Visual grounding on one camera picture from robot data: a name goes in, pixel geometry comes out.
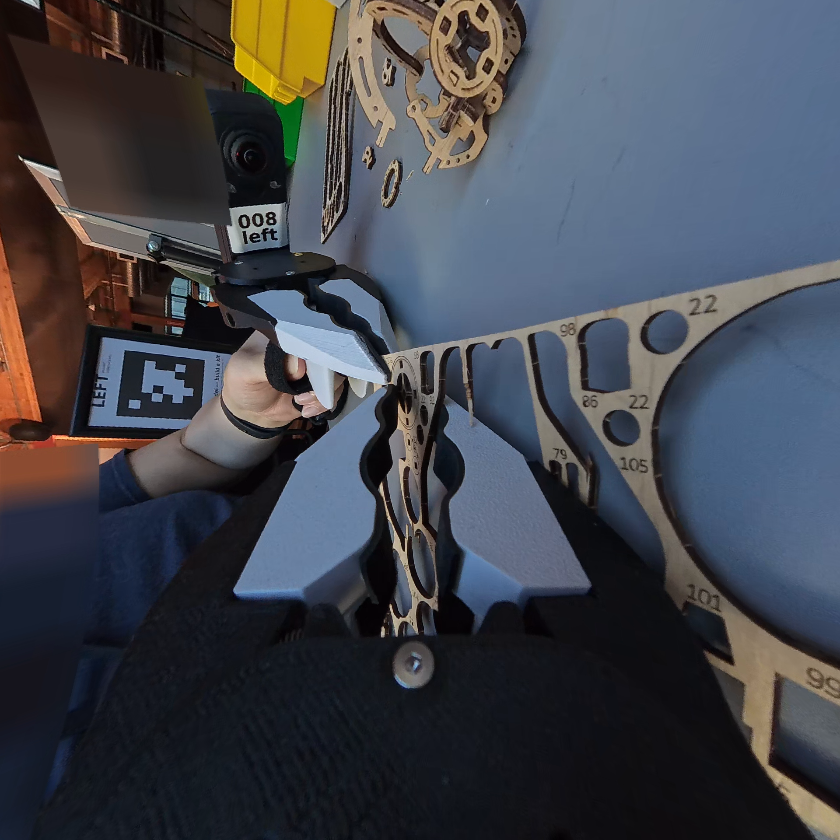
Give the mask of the wooden parts sheet oblong cutouts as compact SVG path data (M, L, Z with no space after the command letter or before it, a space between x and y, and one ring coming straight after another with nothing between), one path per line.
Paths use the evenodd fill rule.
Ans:
M347 212L353 138L354 83L345 49L329 84L327 139L322 190L321 243Z

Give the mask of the person's left hand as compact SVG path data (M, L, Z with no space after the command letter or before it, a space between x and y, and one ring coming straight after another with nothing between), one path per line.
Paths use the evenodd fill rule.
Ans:
M314 392L293 396L266 378L266 336L253 332L233 354L224 373L222 397L232 414L260 427L282 427L326 412Z

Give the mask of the person's blue sweater torso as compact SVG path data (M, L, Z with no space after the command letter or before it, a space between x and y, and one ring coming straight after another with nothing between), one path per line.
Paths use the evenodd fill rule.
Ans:
M222 491L189 490L153 499L137 485L129 454L120 452L99 468L100 555L85 646L125 648L184 561L271 468L271 462L260 465Z

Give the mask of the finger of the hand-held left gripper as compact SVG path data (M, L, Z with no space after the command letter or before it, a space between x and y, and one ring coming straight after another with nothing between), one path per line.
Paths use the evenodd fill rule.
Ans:
M323 368L385 368L396 338L384 304L354 276L311 278L308 361Z
M334 398L339 375L359 397L368 384L390 381L384 356L391 351L391 324L373 287L311 287L308 294L254 289L247 299L274 324L280 348L305 361L317 398Z

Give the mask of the green plastic bin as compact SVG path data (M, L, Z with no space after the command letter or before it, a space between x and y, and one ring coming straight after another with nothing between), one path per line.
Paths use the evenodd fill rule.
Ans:
M298 97L290 103L283 103L279 100L272 99L262 90L258 89L257 85L247 79L243 82L243 91L260 95L272 103L280 117L283 127L283 142L287 167L294 165L297 159L302 110L305 99Z

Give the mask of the yellow plastic bin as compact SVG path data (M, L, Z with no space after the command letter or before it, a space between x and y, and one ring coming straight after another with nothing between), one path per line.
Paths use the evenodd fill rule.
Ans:
M337 8L327 1L233 1L237 72L284 104L324 84Z

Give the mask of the wooden parts sheet round cutouts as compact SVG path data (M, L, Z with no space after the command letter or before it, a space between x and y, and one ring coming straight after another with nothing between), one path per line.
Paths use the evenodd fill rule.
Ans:
M393 547L411 577L418 540L425 539L437 560L437 537L427 512L427 476L438 430L435 414L445 396L448 358L458 354L462 360L471 410L475 348L486 345L495 350L503 341L516 340L523 351L542 462L593 508L597 469L567 434L544 391L550 370L539 360L537 337L550 333L563 342L570 393L662 541L668 595L678 607L695 607L700 614L719 621L726 633L721 646L707 646L707 656L712 665L743 684L742 721L750 728L753 753L799 817L825 836L838 838L838 794L830 793L826 783L807 780L792 759L780 754L784 682L837 708L838 660L808 652L803 643L770 629L756 612L730 596L721 578L700 560L666 500L658 441L665 395L694 351L767 301L833 281L838 281L838 261L388 355L391 372L397 357L411 361L420 393L416 425L406 428L398 418L406 456L398 463L402 498L396 505L405 510L411 528L398 523L386 485L382 485L381 495L395 530ZM611 392L591 383L590 353L585 348L592 328L610 319L625 323L628 329L626 355L631 374L627 388Z

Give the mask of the round wooden wheel part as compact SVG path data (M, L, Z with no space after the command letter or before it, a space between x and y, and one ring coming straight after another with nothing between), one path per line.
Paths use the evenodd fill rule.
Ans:
M407 357L399 356L393 361L392 383L397 396L398 417L406 428L412 428L417 422L420 393L417 376Z

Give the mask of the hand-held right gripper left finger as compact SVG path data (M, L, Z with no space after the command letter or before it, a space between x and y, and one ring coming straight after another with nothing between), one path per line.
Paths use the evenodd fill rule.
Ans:
M335 606L352 635L378 635L396 587L381 485L397 397L366 397L296 460L234 586L240 600Z

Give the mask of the small wooden model assembly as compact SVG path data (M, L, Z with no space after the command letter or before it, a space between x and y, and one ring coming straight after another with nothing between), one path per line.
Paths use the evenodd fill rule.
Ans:
M405 69L406 114L422 135L428 174L466 165L481 152L526 35L514 1L352 1L350 68L367 119L381 128L376 144L384 145L396 118L375 68L375 40Z

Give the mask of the person's left forearm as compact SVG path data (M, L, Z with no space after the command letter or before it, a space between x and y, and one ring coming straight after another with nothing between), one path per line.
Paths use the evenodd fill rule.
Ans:
M233 507L213 488L233 473L185 444L187 433L212 438L234 429L221 410L220 398L206 404L188 427L145 448L123 451L99 468L99 514L131 518L145 526L178 520L191 527L216 528Z

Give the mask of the framed black-white marker sign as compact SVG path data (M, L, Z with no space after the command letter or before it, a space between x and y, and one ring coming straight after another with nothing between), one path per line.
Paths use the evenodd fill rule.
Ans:
M70 436L162 438L222 390L233 349L89 324Z

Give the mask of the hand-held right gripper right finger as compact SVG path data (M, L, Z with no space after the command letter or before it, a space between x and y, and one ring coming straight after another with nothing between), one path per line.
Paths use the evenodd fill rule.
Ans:
M526 459L445 398L429 468L445 623L478 631L497 602L587 595L591 583Z

